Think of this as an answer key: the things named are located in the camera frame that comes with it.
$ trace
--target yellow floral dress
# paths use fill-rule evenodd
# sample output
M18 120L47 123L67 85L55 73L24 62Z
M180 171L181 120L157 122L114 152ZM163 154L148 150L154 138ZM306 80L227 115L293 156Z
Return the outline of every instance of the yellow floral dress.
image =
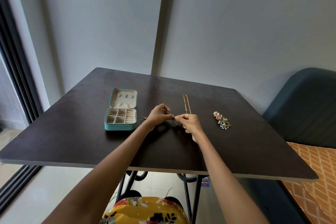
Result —
M159 197L129 197L118 201L99 224L190 224L176 203Z

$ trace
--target gold chain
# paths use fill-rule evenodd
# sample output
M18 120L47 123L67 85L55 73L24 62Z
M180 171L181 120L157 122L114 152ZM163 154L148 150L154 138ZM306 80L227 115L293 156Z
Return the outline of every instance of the gold chain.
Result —
M184 94L184 95L183 95L183 100L184 100L185 113L188 113L188 109L187 109L186 99L184 98L184 96L187 97L187 102L188 102L189 112L190 112L190 114L191 114L191 110L190 110L190 105L189 105L189 99L188 99L188 96Z

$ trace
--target floor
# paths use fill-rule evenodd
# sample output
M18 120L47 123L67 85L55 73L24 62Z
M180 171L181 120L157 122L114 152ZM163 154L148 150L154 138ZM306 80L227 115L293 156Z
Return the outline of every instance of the floor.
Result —
M0 216L0 224L21 223L23 218L25 224L40 224L90 170L44 167ZM188 184L191 207L195 184ZM143 196L165 197L168 193L168 196L179 199L183 208L187 210L184 185L176 174L149 172L143 181L135 181L132 189L139 191ZM115 199L107 205L106 211L109 211L114 203ZM196 223L225 223L211 183L210 187L201 188Z
M0 150L12 141L22 130L15 128L4 128L0 133ZM0 163L0 187L2 187L22 165Z

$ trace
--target orange seat cushion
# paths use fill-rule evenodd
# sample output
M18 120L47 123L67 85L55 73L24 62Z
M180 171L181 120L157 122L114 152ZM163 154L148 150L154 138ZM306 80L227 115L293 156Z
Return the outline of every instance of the orange seat cushion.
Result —
M317 173L314 183L283 181L313 224L336 224L336 149L288 143Z

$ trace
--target teal jewelry box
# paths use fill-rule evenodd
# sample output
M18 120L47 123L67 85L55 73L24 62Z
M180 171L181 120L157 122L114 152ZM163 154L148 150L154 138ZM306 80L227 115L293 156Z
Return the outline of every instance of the teal jewelry box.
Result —
M110 108L105 115L106 130L134 130L137 128L138 92L115 88L110 98Z

